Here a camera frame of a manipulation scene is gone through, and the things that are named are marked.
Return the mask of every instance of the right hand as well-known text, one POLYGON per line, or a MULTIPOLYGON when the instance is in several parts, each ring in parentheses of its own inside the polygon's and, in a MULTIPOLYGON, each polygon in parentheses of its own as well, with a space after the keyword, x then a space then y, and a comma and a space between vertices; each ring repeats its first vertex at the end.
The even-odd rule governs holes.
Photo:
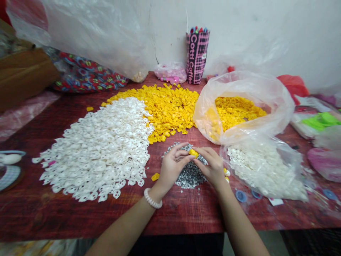
POLYGON ((200 160, 193 159, 192 161, 200 169, 206 179, 217 189, 220 184, 227 185, 224 174, 223 159, 212 148, 193 148, 202 155, 208 165, 204 165, 200 160))

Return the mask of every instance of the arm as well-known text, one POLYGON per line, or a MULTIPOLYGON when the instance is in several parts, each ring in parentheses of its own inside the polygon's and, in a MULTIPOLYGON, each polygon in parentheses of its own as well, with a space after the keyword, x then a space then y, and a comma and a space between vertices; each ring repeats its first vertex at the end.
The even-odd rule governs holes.
MULTIPOLYGON (((160 178, 149 191, 153 201, 159 203, 162 200, 183 167, 194 158, 188 155, 188 151, 178 150, 187 144, 176 145, 163 157, 160 178)), ((141 198, 98 238, 86 256, 128 255, 154 212, 146 199, 141 198)))
POLYGON ((193 160, 216 190, 225 227, 235 255, 269 255, 263 241, 245 215, 224 177, 223 160, 212 148, 195 148, 208 162, 193 160))

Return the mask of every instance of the clear plastic bag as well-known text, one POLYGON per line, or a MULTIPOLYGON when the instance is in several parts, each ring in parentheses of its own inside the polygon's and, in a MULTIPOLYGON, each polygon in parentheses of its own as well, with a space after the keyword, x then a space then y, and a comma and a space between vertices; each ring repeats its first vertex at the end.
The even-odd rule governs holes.
POLYGON ((158 79, 174 79, 178 78, 179 83, 183 83, 187 79, 185 65, 181 62, 170 62, 168 64, 158 64, 154 70, 158 79))
POLYGON ((7 0, 18 38, 98 62, 135 82, 147 74, 147 34, 133 1, 7 0))
POLYGON ((248 70, 278 75, 281 59, 287 51, 288 47, 283 40, 259 37, 241 52, 220 55, 208 72, 222 75, 227 73, 227 68, 231 66, 235 71, 248 70))
POLYGON ((341 86, 340 84, 319 88, 316 95, 320 100, 332 104, 336 108, 341 108, 341 86))
POLYGON ((315 136, 314 147, 341 150, 341 126, 331 126, 315 136))
POLYGON ((307 201, 301 182, 302 155, 276 137, 245 136, 243 142, 220 147, 231 173, 266 197, 307 201))
POLYGON ((199 131, 215 144, 231 145, 247 135, 275 136, 288 125, 295 104, 288 90, 275 77, 249 71, 234 71, 211 78, 195 105, 193 120, 199 131), (217 97, 243 97, 267 112, 264 117, 241 123, 223 133, 217 112, 217 97))

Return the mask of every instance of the left hand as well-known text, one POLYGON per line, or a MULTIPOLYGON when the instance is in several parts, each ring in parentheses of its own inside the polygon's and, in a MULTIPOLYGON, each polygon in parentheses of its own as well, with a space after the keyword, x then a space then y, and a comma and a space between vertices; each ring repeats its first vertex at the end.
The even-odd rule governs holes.
POLYGON ((189 155, 186 150, 179 150, 183 146, 187 145, 188 142, 180 143, 175 145, 162 160, 162 166, 160 170, 160 178, 151 189, 150 197, 157 191, 155 199, 159 202, 162 197, 171 189, 174 183, 177 181, 180 172, 195 156, 189 155))

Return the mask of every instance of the wooden table surface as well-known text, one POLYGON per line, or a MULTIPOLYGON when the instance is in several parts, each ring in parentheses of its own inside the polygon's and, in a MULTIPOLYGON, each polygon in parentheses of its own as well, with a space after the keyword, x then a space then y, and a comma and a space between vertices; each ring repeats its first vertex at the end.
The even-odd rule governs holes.
MULTIPOLYGON (((154 73, 150 73, 142 84, 129 84, 121 91, 146 85, 161 85, 154 73)), ((205 85, 183 84, 184 88, 200 92, 205 85)), ((38 239, 95 238, 110 224, 126 212, 142 196, 146 187, 152 186, 151 176, 159 172, 161 155, 174 142, 189 142, 195 146, 210 146, 219 152, 219 146, 205 139, 196 128, 187 135, 176 133, 166 142, 148 147, 150 159, 146 165, 143 187, 125 186, 121 196, 108 197, 105 202, 86 201, 79 203, 71 195, 61 192, 54 194, 50 185, 43 186, 39 177, 43 173, 40 164, 33 164, 31 158, 50 148, 55 138, 87 113, 86 107, 99 109, 100 104, 117 91, 97 94, 65 94, 40 115, 24 126, 6 142, 0 150, 23 150, 27 156, 19 162, 25 172, 23 179, 12 189, 0 194, 0 241, 24 241, 38 239)), ((284 134, 278 135, 290 146, 298 145, 303 155, 311 145, 301 138, 291 126, 284 134)), ((338 183, 323 179, 318 173, 308 174, 310 179, 322 188, 329 188, 336 195, 341 189, 338 183)), ((341 213, 335 201, 328 205, 313 195, 309 203, 284 200, 285 204, 273 207, 267 198, 257 200, 250 190, 231 177, 233 190, 246 192, 248 201, 242 203, 245 213, 257 230, 310 229, 341 227, 341 213)), ((203 183, 195 189, 181 189, 174 185, 163 200, 163 207, 157 210, 144 230, 145 235, 216 233, 224 231, 222 214, 213 188, 203 183)))

